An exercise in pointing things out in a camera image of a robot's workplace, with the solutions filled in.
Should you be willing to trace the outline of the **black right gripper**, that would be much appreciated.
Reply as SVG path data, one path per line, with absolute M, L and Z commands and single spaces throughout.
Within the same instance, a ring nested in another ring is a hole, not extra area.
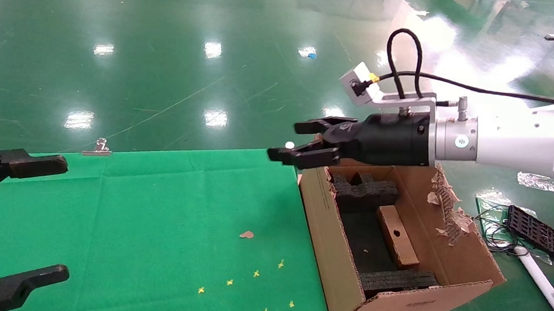
M 358 122 L 323 117 L 293 124 L 296 134 L 323 133 L 322 139 L 294 148 L 268 148 L 268 159 L 298 170 L 333 166 L 340 158 L 381 166 L 430 166 L 430 115 L 427 112 L 374 113 Z

